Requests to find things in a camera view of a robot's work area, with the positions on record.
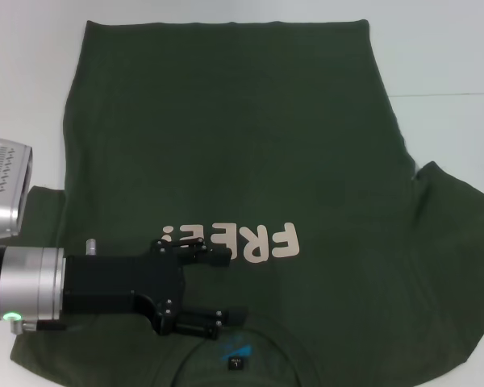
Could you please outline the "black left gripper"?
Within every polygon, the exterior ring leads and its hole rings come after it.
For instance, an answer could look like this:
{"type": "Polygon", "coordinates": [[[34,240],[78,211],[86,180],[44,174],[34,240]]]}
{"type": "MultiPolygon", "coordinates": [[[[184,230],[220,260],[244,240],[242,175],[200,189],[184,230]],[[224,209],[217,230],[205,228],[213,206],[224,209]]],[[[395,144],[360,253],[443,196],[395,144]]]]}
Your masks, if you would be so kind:
{"type": "Polygon", "coordinates": [[[140,314],[158,335],[174,331],[217,339],[226,327],[242,327],[248,309],[182,310],[182,266],[227,267],[231,258],[230,248],[212,248],[204,238],[154,239],[150,248],[137,256],[67,256],[62,312],[140,314]]]}

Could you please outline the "dark green printed t-shirt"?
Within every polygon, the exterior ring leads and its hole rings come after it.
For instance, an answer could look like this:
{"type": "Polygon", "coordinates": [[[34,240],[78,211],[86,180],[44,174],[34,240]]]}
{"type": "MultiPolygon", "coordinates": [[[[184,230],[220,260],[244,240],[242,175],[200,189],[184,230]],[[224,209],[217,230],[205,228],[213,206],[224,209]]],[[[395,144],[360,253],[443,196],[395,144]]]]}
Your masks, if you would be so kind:
{"type": "Polygon", "coordinates": [[[205,237],[186,304],[245,307],[216,340],[84,315],[10,358],[64,387],[416,387],[484,335],[484,194],[418,168],[365,20],[86,24],[65,187],[18,244],[131,256],[205,237]]]}

